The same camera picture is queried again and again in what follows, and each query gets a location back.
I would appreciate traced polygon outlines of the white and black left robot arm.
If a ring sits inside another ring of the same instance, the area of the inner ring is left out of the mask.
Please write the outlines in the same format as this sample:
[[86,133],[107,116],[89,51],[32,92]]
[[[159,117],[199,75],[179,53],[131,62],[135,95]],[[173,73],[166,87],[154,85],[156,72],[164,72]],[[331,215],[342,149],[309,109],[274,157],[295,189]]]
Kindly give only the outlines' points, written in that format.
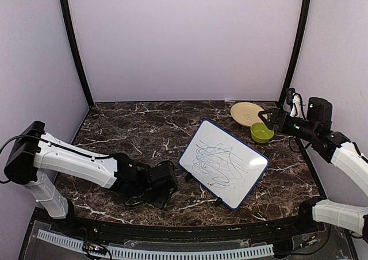
[[28,189],[69,235],[81,230],[81,221],[74,217],[72,202],[59,193],[46,170],[87,180],[126,198],[137,197],[159,209],[177,191],[178,181],[170,160],[151,167],[124,153],[94,153],[55,138],[44,127],[43,122],[34,121],[22,134],[5,142],[13,143],[13,147],[3,170],[7,178],[4,183]]

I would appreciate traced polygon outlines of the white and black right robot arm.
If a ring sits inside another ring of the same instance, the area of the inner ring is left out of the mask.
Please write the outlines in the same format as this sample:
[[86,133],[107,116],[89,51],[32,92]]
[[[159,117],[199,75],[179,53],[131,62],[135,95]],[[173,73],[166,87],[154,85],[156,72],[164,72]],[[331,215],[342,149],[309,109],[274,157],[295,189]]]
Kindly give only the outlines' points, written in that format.
[[[291,111],[274,108],[258,112],[269,130],[305,140],[329,164],[345,173],[367,193],[367,157],[357,144],[338,131],[332,131],[332,104],[319,97],[308,100],[304,117],[302,102],[289,100]],[[316,223],[327,223],[354,232],[367,240],[367,208],[314,197],[300,204],[293,228],[300,234]]]

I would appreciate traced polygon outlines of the lime green bowl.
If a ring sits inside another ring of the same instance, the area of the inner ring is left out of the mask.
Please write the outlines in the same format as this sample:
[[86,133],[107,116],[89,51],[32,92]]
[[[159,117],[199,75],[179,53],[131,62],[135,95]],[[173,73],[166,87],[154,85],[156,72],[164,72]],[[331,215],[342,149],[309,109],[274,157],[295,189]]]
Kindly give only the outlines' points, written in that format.
[[257,143],[267,143],[274,137],[274,131],[269,130],[264,123],[254,123],[250,128],[251,137]]

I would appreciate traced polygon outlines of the blue framed whiteboard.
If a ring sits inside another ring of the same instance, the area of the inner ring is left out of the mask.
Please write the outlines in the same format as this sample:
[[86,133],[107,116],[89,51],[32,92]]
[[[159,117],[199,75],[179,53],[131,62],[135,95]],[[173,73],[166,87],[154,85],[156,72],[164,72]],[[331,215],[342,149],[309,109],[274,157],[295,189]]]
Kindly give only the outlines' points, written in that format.
[[234,211],[251,194],[270,161],[215,123],[203,120],[178,163]]

